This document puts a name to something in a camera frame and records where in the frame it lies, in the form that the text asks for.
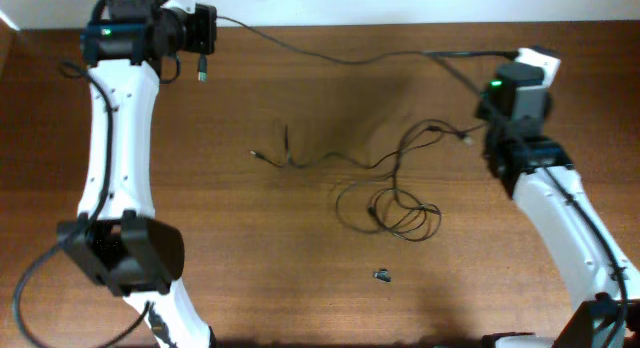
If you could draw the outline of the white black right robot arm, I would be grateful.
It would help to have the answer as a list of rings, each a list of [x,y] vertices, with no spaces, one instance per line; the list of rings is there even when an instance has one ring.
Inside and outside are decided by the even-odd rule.
[[[543,133],[560,63],[542,48],[518,49],[481,93],[476,115],[489,125],[489,169],[541,237],[573,313],[556,337],[494,333],[483,337],[485,347],[623,347],[639,330],[639,270],[594,210],[564,148]]]

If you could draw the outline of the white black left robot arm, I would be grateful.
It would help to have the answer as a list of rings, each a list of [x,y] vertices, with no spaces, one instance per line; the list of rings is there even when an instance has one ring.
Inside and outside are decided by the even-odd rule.
[[[81,35],[91,86],[91,139],[77,217],[58,240],[94,284],[142,314],[162,347],[213,347],[182,280],[178,229],[156,220],[150,185],[151,125],[179,52],[215,50],[216,9],[198,0],[99,0]]]

